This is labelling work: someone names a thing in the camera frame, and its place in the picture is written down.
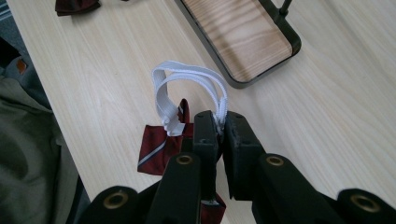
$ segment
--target wooden table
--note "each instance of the wooden table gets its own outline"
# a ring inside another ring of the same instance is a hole
[[[165,60],[217,69],[176,3],[102,0],[61,18],[54,0],[8,3],[90,198],[158,180],[136,171],[145,124],[160,124],[151,69]],[[394,15],[391,1],[294,1],[299,54],[247,89],[228,89],[229,109],[247,117],[265,149],[333,198],[360,188],[396,206]],[[190,82],[172,84],[170,95],[187,98],[193,115],[214,109]],[[223,223],[252,223],[250,203],[227,200],[221,162],[218,176]]]

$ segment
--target maroon bow tie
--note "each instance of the maroon bow tie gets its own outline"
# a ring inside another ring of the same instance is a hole
[[[58,16],[85,13],[99,7],[99,0],[56,0],[55,3],[55,11]]]

